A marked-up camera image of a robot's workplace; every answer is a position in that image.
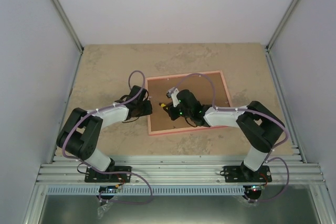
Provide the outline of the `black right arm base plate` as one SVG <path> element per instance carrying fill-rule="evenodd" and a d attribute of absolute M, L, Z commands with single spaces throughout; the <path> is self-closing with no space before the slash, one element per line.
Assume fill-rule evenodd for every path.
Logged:
<path fill-rule="evenodd" d="M 266 183 L 272 182 L 269 166 L 263 165 L 257 171 L 252 171 L 244 165 L 224 166 L 219 173 L 227 183 Z"/>

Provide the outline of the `yellow black pen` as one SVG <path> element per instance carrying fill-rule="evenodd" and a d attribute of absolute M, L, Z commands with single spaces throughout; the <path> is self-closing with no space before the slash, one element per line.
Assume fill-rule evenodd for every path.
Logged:
<path fill-rule="evenodd" d="M 159 102 L 157 100 L 155 100 L 153 97 L 149 97 L 149 99 L 154 102 L 157 103 L 163 110 L 167 111 L 167 105 L 163 102 Z"/>

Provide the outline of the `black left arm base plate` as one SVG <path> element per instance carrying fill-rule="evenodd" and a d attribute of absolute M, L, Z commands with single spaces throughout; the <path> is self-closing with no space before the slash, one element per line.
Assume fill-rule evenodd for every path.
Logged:
<path fill-rule="evenodd" d="M 117 174 L 102 174 L 96 172 L 92 168 L 86 169 L 85 183 L 117 183 L 124 184 L 129 183 L 131 179 L 130 174 L 125 174 L 125 172 L 131 172 L 131 166 L 115 166 L 114 172 Z"/>

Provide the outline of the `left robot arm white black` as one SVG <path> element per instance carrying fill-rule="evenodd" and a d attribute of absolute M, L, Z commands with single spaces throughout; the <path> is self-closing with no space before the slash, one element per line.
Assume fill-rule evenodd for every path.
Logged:
<path fill-rule="evenodd" d="M 86 111 L 75 108 L 61 129 L 56 144 L 64 153 L 97 171 L 97 176 L 108 182 L 115 175 L 115 161 L 97 148 L 103 128 L 115 123 L 133 122 L 142 116 L 152 114 L 148 91 L 133 86 L 128 95 L 123 95 L 105 109 Z"/>

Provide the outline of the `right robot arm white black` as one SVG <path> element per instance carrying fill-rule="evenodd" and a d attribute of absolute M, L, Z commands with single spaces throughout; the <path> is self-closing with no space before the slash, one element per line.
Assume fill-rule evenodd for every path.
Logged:
<path fill-rule="evenodd" d="M 239 128 L 251 148 L 235 174 L 244 182 L 252 182 L 260 175 L 260 169 L 276 142 L 286 132 L 284 124 L 258 101 L 247 106 L 219 107 L 202 105 L 188 90 L 171 88 L 167 97 L 172 102 L 164 107 L 171 120 L 182 117 L 191 120 L 194 127 L 228 126 Z"/>

